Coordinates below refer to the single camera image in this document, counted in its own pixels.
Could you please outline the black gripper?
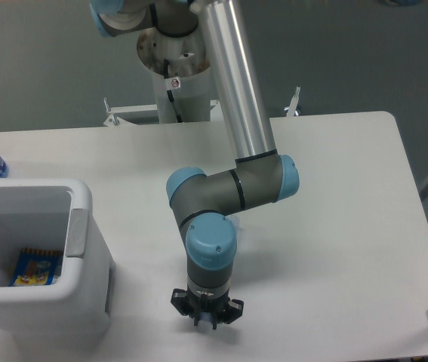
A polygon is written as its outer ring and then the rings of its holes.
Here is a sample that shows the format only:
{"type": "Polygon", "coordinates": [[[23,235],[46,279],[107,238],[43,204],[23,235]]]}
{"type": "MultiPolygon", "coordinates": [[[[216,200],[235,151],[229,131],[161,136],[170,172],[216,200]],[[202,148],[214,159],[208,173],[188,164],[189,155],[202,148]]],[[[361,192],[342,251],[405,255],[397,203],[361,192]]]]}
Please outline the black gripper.
{"type": "Polygon", "coordinates": [[[244,302],[240,299],[230,299],[229,290],[218,298],[208,298],[194,294],[191,289],[173,289],[171,304],[177,311],[193,319],[193,325],[197,327],[201,320],[202,312],[207,313],[213,320],[213,328],[219,324],[231,324],[243,315],[244,302]]]}

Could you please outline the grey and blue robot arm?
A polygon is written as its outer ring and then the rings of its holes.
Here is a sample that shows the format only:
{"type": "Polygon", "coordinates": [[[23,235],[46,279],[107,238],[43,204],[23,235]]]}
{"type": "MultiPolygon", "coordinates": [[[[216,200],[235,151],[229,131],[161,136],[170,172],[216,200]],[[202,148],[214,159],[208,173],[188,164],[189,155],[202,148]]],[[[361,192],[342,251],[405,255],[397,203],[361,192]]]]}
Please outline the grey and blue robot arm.
{"type": "Polygon", "coordinates": [[[91,15],[106,37],[135,32],[137,55],[157,84],[159,119],[200,121],[209,102],[188,80],[213,75],[235,167],[207,175],[198,167],[173,172],[168,203],[186,251],[187,286],[171,304],[194,322],[231,324],[244,303],[229,296],[237,251],[230,216],[294,195],[300,177],[278,153],[251,62],[238,1],[92,1],[91,15]]]}

